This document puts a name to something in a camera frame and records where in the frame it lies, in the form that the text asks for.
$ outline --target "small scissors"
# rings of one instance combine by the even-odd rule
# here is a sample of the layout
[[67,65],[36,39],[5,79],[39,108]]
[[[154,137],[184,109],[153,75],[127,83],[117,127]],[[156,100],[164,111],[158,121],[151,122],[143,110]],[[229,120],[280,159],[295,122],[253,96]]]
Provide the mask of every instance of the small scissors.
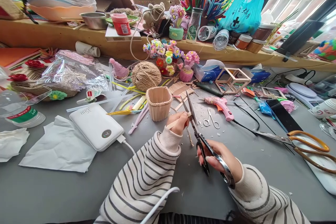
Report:
[[[319,168],[320,170],[323,170],[325,172],[328,172],[328,173],[333,173],[333,174],[336,174],[336,170],[330,170],[330,169],[327,169],[317,163],[315,163],[313,160],[311,160],[305,153],[309,153],[309,154],[313,154],[313,155],[316,155],[316,156],[324,156],[324,157],[327,157],[329,159],[331,159],[332,161],[334,161],[336,163],[336,157],[334,156],[331,156],[329,154],[327,154],[326,152],[329,152],[330,149],[328,147],[328,145],[326,145],[322,140],[318,139],[317,137],[307,133],[307,132],[304,132],[304,131],[291,131],[287,134],[287,137],[285,136],[278,136],[278,135],[273,135],[273,134],[270,134],[270,133],[266,133],[266,132],[262,132],[262,131],[257,131],[257,130],[253,130],[254,133],[260,135],[260,136],[263,136],[263,137],[267,137],[269,139],[272,139],[272,140],[276,140],[276,141],[279,141],[279,142],[282,142],[284,144],[287,144],[289,146],[291,146],[301,157],[303,157],[307,162],[311,163],[312,165],[314,165],[315,167]],[[313,139],[315,142],[319,143],[321,147],[319,146],[316,146],[312,143],[309,143],[299,137],[296,137],[294,135],[297,135],[297,134],[303,134],[303,135],[306,135],[308,136],[309,138]],[[309,147],[312,147],[313,149],[315,149],[316,151],[313,151],[313,150],[307,150],[307,149],[303,149],[303,148],[300,148],[300,147],[297,147],[295,146],[295,144],[292,142],[293,140],[297,140],[305,145],[308,145]]]
[[204,126],[205,127],[208,127],[209,125],[210,125],[210,118],[211,118],[211,120],[212,120],[212,122],[213,122],[213,125],[215,126],[215,128],[216,129],[219,129],[219,123],[218,122],[215,122],[214,121],[214,119],[212,118],[212,115],[211,115],[211,113],[210,113],[210,109],[208,109],[208,113],[209,113],[209,118],[206,120],[206,119],[204,119],[203,120],[203,124],[204,124]]
[[[231,189],[234,189],[236,187],[236,183],[235,183],[235,180],[233,178],[233,175],[229,169],[229,167],[227,166],[227,164],[224,162],[224,160],[222,159],[222,157],[220,155],[218,155],[212,148],[211,146],[209,145],[209,143],[207,142],[207,140],[204,138],[204,136],[198,131],[198,128],[197,128],[197,121],[195,119],[195,113],[194,113],[194,110],[193,110],[193,106],[192,106],[192,103],[190,101],[190,97],[187,93],[187,99],[188,99],[188,102],[189,102],[189,107],[190,107],[190,123],[191,123],[191,126],[192,128],[194,129],[194,133],[195,133],[195,137],[197,139],[197,144],[196,144],[196,148],[197,146],[199,147],[199,149],[201,150],[201,153],[202,153],[202,157],[203,157],[203,160],[204,160],[204,163],[202,165],[202,168],[205,172],[205,174],[207,176],[209,176],[209,166],[208,166],[208,162],[205,160],[205,152],[204,152],[204,149],[203,149],[203,145],[202,143],[206,146],[206,148],[209,150],[209,152],[212,154],[212,156],[214,156],[219,162],[220,164],[223,166],[224,170],[225,170],[225,174],[224,173],[220,173],[224,179],[224,181],[228,184],[228,186],[231,188]],[[183,103],[183,106],[184,106],[184,109],[189,112],[189,109],[187,108],[186,104],[184,103],[184,101],[182,100],[182,103]]]

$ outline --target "white power bank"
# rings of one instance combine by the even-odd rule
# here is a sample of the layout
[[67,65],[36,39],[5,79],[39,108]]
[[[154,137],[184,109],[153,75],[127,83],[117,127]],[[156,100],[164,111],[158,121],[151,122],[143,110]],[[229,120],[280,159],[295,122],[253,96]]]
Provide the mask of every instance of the white power bank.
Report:
[[125,131],[99,105],[92,103],[69,115],[96,151],[104,151]]

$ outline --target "striped sweater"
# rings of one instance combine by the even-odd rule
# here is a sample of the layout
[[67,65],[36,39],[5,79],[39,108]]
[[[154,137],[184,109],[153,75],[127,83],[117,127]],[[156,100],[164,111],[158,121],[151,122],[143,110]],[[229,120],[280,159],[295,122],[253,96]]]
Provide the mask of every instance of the striped sweater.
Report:
[[[182,136],[156,132],[122,168],[100,207],[95,223],[140,223],[170,189]],[[230,193],[240,211],[255,223],[309,223],[294,202],[267,184],[253,166],[242,165],[242,179]],[[147,223],[157,223],[164,200]]]

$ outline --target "person's left hand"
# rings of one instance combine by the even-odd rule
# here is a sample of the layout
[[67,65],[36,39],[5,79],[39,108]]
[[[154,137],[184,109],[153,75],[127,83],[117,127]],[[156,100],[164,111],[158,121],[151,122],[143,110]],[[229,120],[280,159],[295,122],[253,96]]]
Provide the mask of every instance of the person's left hand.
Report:
[[184,111],[169,116],[166,125],[169,125],[176,120],[178,120],[177,124],[170,130],[176,135],[182,135],[184,128],[189,126],[188,113]]

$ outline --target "smartphone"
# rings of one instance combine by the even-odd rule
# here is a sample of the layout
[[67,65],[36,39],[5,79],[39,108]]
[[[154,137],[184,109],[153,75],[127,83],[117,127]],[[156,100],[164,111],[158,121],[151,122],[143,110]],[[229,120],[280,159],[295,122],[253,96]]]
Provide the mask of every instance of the smartphone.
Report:
[[297,124],[293,117],[287,112],[287,110],[281,105],[278,100],[267,100],[266,103],[272,110],[272,113],[284,131],[291,132],[294,130],[303,131]]

